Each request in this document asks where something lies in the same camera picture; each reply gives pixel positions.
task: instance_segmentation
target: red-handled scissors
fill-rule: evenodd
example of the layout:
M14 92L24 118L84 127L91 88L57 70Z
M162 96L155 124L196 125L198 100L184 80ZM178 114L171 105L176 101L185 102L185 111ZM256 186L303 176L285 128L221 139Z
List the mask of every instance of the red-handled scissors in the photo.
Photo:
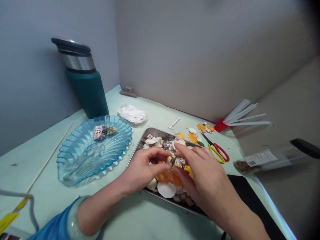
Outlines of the red-handled scissors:
M229 162L229 161L230 161L229 155L226 153L225 150L222 149L222 147L220 147L220 146L219 146L218 144L216 144L216 143L212 143L212 142L206 137L206 135L204 135L203 132L202 132L202 135L203 135L204 138L207 140L207 142L208 142L208 144L209 144L209 149L211 150L212 154L214 155L213 152L215 152L215 153L219 156L219 158L221 159L221 160L220 160L220 159L218 159L216 156L214 156L218 162L220 162L220 163L225 163L225 162Z

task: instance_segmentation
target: shell-shaped glass dish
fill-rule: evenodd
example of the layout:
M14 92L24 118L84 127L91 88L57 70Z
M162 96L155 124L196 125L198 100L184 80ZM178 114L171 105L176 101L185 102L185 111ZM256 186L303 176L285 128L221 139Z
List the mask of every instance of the shell-shaped glass dish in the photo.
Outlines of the shell-shaped glass dish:
M102 141L93 139L95 126L115 127L113 135ZM84 179L110 167L126 150L131 140L132 128L118 116L100 116L81 124L62 143L57 155L58 179L73 186Z

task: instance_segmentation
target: person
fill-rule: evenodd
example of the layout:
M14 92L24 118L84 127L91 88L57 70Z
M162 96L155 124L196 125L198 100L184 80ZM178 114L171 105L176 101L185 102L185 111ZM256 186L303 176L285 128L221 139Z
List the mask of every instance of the person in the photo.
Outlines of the person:
M178 150L175 155L184 158L191 167L193 179L179 167L174 167L174 171L190 197L212 221L233 239L270 239L261 219L240 199L208 148L190 150L181 144L175 147ZM29 239L97 239L119 201L171 168L163 163L168 156L170 152L155 147L137 151L117 179L92 196L79 197ZM157 164L150 166L150 161Z

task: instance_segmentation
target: green water bottle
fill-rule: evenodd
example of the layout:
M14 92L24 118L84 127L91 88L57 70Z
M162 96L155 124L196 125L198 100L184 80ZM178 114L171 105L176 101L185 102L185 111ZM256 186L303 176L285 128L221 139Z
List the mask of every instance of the green water bottle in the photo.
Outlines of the green water bottle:
M57 45L70 82L88 118L109 115L100 73L96 70L91 49L72 40L51 38Z

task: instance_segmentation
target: stainless steel tray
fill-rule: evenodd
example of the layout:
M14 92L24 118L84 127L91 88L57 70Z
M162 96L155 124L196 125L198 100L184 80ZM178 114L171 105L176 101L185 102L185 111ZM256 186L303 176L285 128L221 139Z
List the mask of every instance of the stainless steel tray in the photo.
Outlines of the stainless steel tray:
M161 138L162 138L163 140L165 140L165 141L167 141L167 140L168 140L168 141L173 141L173 140L175 139L175 137L176 137L176 136L174 136L174 135L172 135L172 134L163 132L163 131L158 130L158 129L156 129L156 128L147 128L147 129L144 131L142 137L140 138L140 141L139 141L139 143L137 144L136 149L134 150L134 152L133 152L133 154L132 154L132 156L131 156L131 158L130 158L130 160L129 160L129 162L128 162L128 165L129 165L129 163L130 163L133 155L135 154L135 152L143 148L144 140L147 138L147 136L148 136L149 134L151 134L151 135L153 135L153 136L155 136L155 137L161 137ZM192 147L198 146L198 145L196 145L196 144L194 144L194 143L192 143L192 142L189 142L189 141L186 141L186 145L187 145L187 146L192 146ZM174 201L172 198L164 198L164 197L162 197L159 193L153 192L153 191L149 190L148 188L144 188L143 190L144 190L145 192L147 192L147 193L150 193L151 195L153 195L153 196L155 196L155 197L157 197L157 198L160 198L160 199L165 200L165 201L167 201L167 202L169 202L169 203L172 203L172 204L174 204L174 205L176 205L176 206L178 206L178 207L180 207L180 208L183 208L183 209L185 209L185 210L187 210L187 211L189 211L189 212L193 212L193 213L195 213L195 214L197 214L197 215L200 215L200 216L208 217L208 216L201 210L201 208L196 207L195 205L192 206L192 207L189 207L186 203L176 202L176 201Z

